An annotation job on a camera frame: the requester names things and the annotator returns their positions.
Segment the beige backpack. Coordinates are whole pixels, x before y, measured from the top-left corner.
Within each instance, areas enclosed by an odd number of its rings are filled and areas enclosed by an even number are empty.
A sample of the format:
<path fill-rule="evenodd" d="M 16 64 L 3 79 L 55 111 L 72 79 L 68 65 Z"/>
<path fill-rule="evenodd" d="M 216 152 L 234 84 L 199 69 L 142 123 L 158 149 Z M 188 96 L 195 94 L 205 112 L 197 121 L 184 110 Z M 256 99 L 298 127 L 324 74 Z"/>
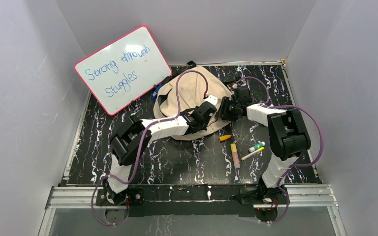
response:
<path fill-rule="evenodd" d="M 194 109 L 204 101 L 204 92 L 218 99 L 216 108 L 221 106 L 224 97 L 230 97 L 230 90 L 215 75 L 202 66 L 193 68 L 194 71 L 184 74 L 178 86 L 177 78 L 164 84 L 158 91 L 153 112 L 155 118 L 175 116 L 178 110 L 176 93 L 179 95 L 181 112 L 187 109 Z"/>

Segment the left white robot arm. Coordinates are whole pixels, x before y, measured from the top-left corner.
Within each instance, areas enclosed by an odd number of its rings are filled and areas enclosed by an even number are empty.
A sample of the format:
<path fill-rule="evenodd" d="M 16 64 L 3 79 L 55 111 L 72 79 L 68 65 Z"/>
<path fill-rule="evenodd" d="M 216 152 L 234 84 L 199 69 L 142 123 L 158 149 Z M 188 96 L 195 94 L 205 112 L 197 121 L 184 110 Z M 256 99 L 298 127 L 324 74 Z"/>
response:
<path fill-rule="evenodd" d="M 111 166 L 104 189 L 116 205 L 127 199 L 128 185 L 136 175 L 143 150 L 150 142 L 171 136 L 184 136 L 207 130 L 211 117 L 217 112 L 218 99 L 208 95 L 200 106 L 158 119 L 138 119 L 130 116 L 110 140 Z"/>

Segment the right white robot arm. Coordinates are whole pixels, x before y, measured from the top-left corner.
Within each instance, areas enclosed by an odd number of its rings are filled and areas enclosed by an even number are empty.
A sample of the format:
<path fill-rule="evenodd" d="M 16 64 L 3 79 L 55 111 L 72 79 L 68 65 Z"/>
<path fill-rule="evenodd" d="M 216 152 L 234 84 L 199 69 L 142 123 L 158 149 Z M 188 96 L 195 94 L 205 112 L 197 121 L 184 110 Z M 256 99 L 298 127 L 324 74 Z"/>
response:
<path fill-rule="evenodd" d="M 281 190 L 287 172 L 311 147 L 311 140 L 298 109 L 283 110 L 253 103 L 247 86 L 235 88 L 230 97 L 223 97 L 218 111 L 218 117 L 225 121 L 236 121 L 243 116 L 268 128 L 272 156 L 259 179 L 257 196 L 269 204 Z"/>

